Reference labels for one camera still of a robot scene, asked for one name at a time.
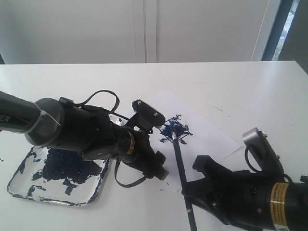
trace yellow warning label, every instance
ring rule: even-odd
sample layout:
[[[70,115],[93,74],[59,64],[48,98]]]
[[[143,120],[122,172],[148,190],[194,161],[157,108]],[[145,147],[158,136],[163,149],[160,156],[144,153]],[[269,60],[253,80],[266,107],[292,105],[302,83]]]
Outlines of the yellow warning label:
[[[272,188],[270,195],[270,213],[274,226],[281,225],[288,227],[284,210],[285,194],[288,186],[288,183],[276,183]]]

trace zip tie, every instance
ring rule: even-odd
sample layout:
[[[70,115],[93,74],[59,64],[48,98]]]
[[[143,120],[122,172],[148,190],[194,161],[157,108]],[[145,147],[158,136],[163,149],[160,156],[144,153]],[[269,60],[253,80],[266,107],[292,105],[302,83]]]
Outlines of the zip tie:
[[[36,120],[36,122],[34,123],[34,125],[27,131],[24,131],[24,132],[19,132],[19,133],[29,133],[31,132],[39,123],[40,119],[43,117],[43,116],[49,116],[57,125],[61,126],[61,124],[55,119],[52,117],[52,115],[50,115],[49,113],[47,113],[46,111],[42,110],[35,102],[31,102],[29,101],[30,103],[33,103],[40,111],[40,115],[38,117],[38,119]]]

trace paintbrush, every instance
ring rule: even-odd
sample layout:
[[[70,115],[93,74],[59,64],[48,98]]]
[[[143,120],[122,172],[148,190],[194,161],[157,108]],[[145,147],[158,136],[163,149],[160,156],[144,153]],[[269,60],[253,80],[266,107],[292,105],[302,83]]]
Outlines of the paintbrush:
[[[183,163],[183,159],[182,159],[179,140],[178,140],[178,137],[177,137],[177,135],[174,131],[173,126],[171,126],[171,132],[172,132],[172,142],[173,142],[175,158],[177,160],[177,165],[178,165],[178,170],[179,170],[179,175],[180,175],[180,181],[181,181],[181,185],[182,185],[182,189],[183,189],[187,184],[187,179],[186,179],[186,174],[185,174],[185,169],[184,169],[184,163]],[[193,209],[192,209],[193,206],[185,196],[184,196],[184,201],[185,201],[185,205],[186,205],[186,211],[187,211],[187,216],[188,216],[189,225],[191,227],[191,231],[197,231],[196,220],[194,218],[194,213],[193,213]]]

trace paper sheet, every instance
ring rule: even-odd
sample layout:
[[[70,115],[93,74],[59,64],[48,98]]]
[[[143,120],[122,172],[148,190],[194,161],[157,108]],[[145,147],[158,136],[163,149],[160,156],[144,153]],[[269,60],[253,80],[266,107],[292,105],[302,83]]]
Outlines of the paper sheet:
[[[181,115],[178,122],[183,126],[187,126],[188,132],[192,134],[187,135],[186,131],[187,136],[183,138],[182,142],[186,144],[180,143],[187,181],[198,180],[204,177],[203,174],[192,168],[198,155],[209,155],[215,161],[222,161],[223,158],[240,148],[237,142],[225,135],[210,121],[202,117],[190,106],[181,102],[170,92],[158,93],[144,101],[162,113],[166,120],[173,117],[177,118],[176,115]],[[161,134],[160,130],[154,128],[153,131],[154,133],[150,135],[151,146],[155,152],[160,151],[166,156],[164,168],[169,171],[169,175],[166,177],[165,182],[176,191],[180,191],[180,177],[173,144],[166,140],[166,137]]]

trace white table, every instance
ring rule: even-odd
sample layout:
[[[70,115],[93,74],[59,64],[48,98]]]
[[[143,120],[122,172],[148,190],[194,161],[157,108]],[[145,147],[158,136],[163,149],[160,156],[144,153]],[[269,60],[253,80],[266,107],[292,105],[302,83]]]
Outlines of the white table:
[[[308,76],[295,62],[0,66],[0,90],[29,101],[64,96],[81,102],[100,89],[118,94],[119,109],[129,107],[135,99],[168,90],[239,143],[244,132],[258,127],[267,132],[286,173],[295,181],[301,174],[308,175]],[[186,97],[181,97],[182,91],[188,93]],[[102,95],[92,103],[110,107],[113,101]],[[179,193],[157,179],[122,188],[114,180],[114,166],[102,193],[86,207],[13,198],[6,192],[7,183],[31,145],[23,135],[3,131],[0,147],[4,160],[0,162],[2,231],[189,230]],[[224,164],[233,170],[247,169],[244,151],[226,158]],[[121,165],[118,177],[122,181],[139,176]],[[200,231],[238,230],[221,225],[197,207],[194,210]]]

